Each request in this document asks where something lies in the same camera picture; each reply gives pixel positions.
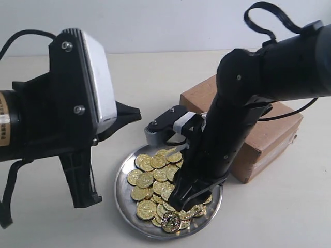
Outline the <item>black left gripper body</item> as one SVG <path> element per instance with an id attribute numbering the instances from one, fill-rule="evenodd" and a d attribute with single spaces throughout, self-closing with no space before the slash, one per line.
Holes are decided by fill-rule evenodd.
<path id="1" fill-rule="evenodd" d="M 97 136 L 91 72 L 82 31 L 66 29 L 49 45 L 49 72 L 13 84 L 25 129 L 23 157 L 58 156 L 75 208 L 102 201 L 91 165 Z"/>

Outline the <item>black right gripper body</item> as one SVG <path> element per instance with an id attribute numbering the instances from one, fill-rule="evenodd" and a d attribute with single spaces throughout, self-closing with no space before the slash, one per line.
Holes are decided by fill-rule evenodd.
<path id="1" fill-rule="evenodd" d="M 265 102 L 235 106 L 215 98 L 205 127 L 193 133 L 183 167 L 174 177 L 176 186 L 221 184 L 245 139 L 270 108 L 271 104 Z"/>

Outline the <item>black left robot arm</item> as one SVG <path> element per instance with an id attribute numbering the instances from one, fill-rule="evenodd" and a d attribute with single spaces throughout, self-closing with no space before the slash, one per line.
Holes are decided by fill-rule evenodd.
<path id="1" fill-rule="evenodd" d="M 91 148 L 141 119 L 138 108 L 115 100 L 103 46 L 78 28 L 54 35 L 27 29 L 15 33 L 1 53 L 23 35 L 51 39 L 49 71 L 1 91 L 1 160 L 13 161 L 1 206 L 10 208 L 18 170 L 58 156 L 73 206 L 101 202 L 95 189 Z"/>

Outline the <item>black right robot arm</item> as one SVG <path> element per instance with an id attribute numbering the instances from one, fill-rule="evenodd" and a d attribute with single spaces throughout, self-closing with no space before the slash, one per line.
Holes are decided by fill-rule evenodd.
<path id="1" fill-rule="evenodd" d="M 234 49 L 220 62 L 217 93 L 205 123 L 193 130 L 169 204 L 177 211 L 205 202 L 222 184 L 245 139 L 274 102 L 330 95 L 330 26 L 256 52 Z"/>

